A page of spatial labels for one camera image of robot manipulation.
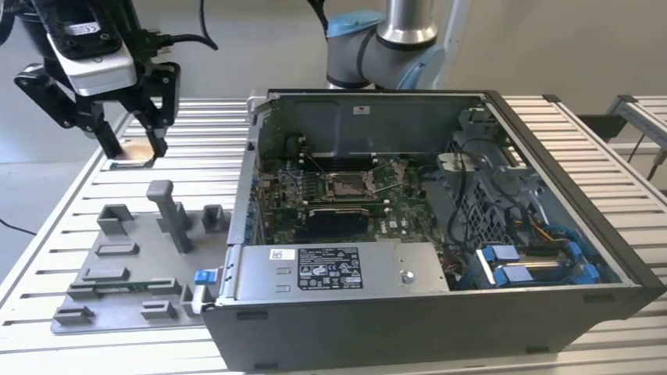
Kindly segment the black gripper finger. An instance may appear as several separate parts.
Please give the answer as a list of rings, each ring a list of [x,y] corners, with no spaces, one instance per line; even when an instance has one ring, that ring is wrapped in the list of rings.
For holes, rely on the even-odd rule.
[[[38,63],[30,64],[15,76],[14,81],[24,94],[64,129],[76,127],[98,141],[108,158],[115,158],[123,153],[100,102],[78,94],[71,98],[58,80],[51,77],[44,66]]]
[[[124,89],[122,105],[146,130],[154,157],[163,157],[168,144],[168,127],[179,113],[180,65],[175,62],[150,64],[136,85]]]

